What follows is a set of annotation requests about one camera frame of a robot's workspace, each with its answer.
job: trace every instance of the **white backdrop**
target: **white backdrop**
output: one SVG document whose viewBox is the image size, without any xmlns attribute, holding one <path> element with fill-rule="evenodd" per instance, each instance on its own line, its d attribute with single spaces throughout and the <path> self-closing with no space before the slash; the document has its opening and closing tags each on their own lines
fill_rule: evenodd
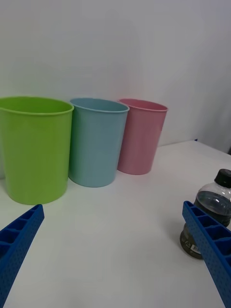
<svg viewBox="0 0 231 308">
<path fill-rule="evenodd" d="M 161 144 L 225 151 L 230 15 L 230 0 L 2 0 L 0 96 L 144 98 L 169 107 Z"/>
</svg>

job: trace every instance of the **bottle cap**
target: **bottle cap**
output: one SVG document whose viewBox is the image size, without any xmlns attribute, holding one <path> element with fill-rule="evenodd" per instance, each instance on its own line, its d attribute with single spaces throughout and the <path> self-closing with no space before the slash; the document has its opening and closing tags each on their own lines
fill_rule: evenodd
<svg viewBox="0 0 231 308">
<path fill-rule="evenodd" d="M 220 186 L 231 188 L 231 171 L 220 169 L 214 181 Z"/>
</svg>

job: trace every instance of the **blue cup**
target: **blue cup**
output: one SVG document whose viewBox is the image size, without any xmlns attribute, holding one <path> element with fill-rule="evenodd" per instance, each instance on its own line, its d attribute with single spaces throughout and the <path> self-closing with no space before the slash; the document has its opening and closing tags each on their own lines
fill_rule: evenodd
<svg viewBox="0 0 231 308">
<path fill-rule="evenodd" d="M 82 186 L 102 187 L 114 181 L 129 107 L 75 98 L 69 178 Z"/>
</svg>

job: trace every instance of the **green cup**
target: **green cup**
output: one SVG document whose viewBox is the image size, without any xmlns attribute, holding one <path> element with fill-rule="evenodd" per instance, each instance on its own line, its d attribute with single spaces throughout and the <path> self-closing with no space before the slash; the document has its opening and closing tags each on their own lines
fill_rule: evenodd
<svg viewBox="0 0 231 308">
<path fill-rule="evenodd" d="M 8 195 L 28 205 L 61 197 L 67 187 L 74 107 L 40 97 L 0 99 L 0 146 Z"/>
</svg>

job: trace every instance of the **white table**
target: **white table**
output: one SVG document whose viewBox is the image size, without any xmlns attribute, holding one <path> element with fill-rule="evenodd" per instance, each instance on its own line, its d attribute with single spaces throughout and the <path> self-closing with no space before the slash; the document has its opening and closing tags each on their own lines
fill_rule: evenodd
<svg viewBox="0 0 231 308">
<path fill-rule="evenodd" d="M 231 156 L 195 141 L 160 147 L 152 171 L 117 172 L 86 188 L 69 180 L 45 219 L 5 308 L 223 308 L 205 263 L 181 249 L 184 200 Z M 27 211 L 0 187 L 0 229 Z"/>
</svg>

